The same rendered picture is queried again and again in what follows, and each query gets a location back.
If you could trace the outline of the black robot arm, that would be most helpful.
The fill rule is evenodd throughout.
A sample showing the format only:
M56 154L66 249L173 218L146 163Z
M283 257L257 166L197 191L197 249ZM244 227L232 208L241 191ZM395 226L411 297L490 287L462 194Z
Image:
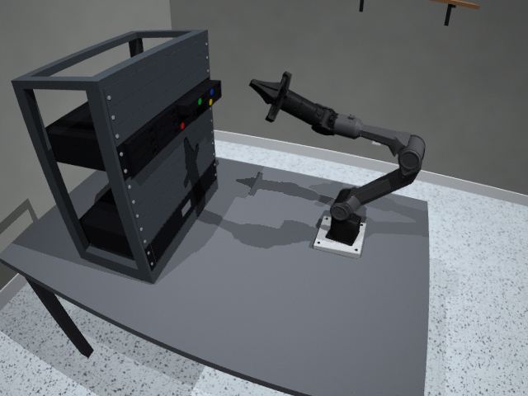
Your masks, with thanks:
M364 125L354 115L338 114L304 97L293 116L312 125L312 130L319 134L337 134L350 139L363 137L387 145L394 157L398 154L398 169L364 186L341 189L330 207L331 227L325 238L352 246L361 226L361 217L355 212L373 200L412 184L422 169L425 142L420 136L408 132Z

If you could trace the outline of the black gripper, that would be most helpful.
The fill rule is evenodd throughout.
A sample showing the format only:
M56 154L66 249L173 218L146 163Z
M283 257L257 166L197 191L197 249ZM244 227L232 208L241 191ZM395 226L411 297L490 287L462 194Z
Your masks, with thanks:
M299 109L302 96L289 90L291 76L291 73L284 72L280 82L263 82L256 79L250 82L249 86L262 97L264 102L267 105L271 104L265 120L275 121L279 110L293 115Z

